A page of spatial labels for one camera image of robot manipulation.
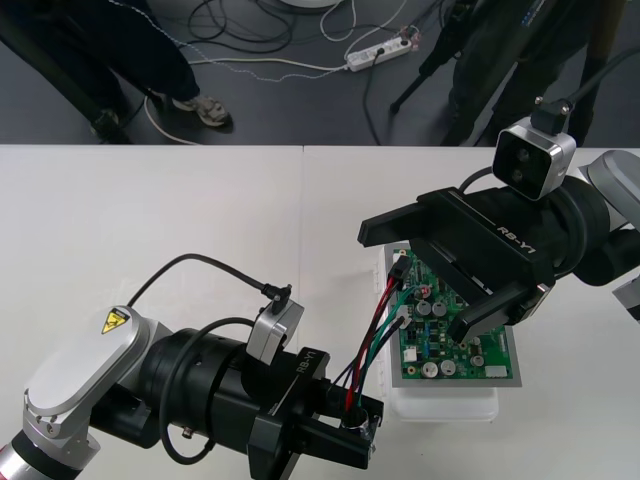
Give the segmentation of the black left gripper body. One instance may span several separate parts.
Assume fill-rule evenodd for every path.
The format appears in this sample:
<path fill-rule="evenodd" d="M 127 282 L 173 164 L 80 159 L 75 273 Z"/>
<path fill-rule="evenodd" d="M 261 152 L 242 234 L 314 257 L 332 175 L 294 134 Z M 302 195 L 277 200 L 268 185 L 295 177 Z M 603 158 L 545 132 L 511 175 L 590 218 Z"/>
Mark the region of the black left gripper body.
<path fill-rule="evenodd" d="M 277 349 L 263 360 L 251 348 L 243 363 L 243 386 L 259 405 L 246 441 L 253 479 L 287 479 L 301 454 L 293 450 L 293 431 L 305 418 L 318 420 L 314 381 L 325 378 L 330 355 L 305 347 L 296 355 Z"/>

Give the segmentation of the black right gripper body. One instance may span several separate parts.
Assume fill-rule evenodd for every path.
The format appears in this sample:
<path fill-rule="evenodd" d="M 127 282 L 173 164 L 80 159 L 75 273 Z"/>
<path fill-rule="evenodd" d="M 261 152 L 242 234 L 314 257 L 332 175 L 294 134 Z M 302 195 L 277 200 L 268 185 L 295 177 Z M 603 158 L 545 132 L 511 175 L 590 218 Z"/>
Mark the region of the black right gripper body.
<path fill-rule="evenodd" d="M 426 207 L 427 219 L 424 236 L 410 240 L 411 248 L 466 301 L 466 307 L 503 288 L 518 288 L 520 301 L 502 326 L 533 315 L 555 285 L 546 253 L 512 237 L 454 188 L 423 194 L 417 203 Z"/>

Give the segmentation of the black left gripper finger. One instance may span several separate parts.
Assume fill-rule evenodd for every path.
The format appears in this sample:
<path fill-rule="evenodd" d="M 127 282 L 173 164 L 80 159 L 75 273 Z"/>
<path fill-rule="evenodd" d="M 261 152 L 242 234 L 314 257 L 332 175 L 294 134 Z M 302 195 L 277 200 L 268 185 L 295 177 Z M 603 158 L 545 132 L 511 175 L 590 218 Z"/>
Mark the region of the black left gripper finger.
<path fill-rule="evenodd" d="M 380 423 L 384 404 L 374 398 L 363 396 L 347 404 L 348 390 L 333 385 L 330 381 L 314 381 L 313 404 L 316 412 L 322 416 L 340 419 L 343 425 L 362 425 L 367 422 Z"/>
<path fill-rule="evenodd" d="M 301 455 L 366 470 L 374 451 L 374 434 L 305 418 L 294 427 L 293 450 Z"/>

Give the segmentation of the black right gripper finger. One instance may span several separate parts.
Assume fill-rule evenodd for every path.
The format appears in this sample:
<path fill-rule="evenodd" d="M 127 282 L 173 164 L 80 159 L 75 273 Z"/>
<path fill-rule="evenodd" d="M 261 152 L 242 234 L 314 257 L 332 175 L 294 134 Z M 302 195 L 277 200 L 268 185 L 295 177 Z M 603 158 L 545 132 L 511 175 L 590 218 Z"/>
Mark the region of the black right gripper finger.
<path fill-rule="evenodd" d="M 364 247 L 386 245 L 424 236 L 427 210 L 413 203 L 363 220 L 357 241 Z"/>
<path fill-rule="evenodd" d="M 503 288 L 459 312 L 447 329 L 447 335 L 461 343 L 482 335 L 509 321 L 509 310 L 518 304 L 521 290 Z"/>

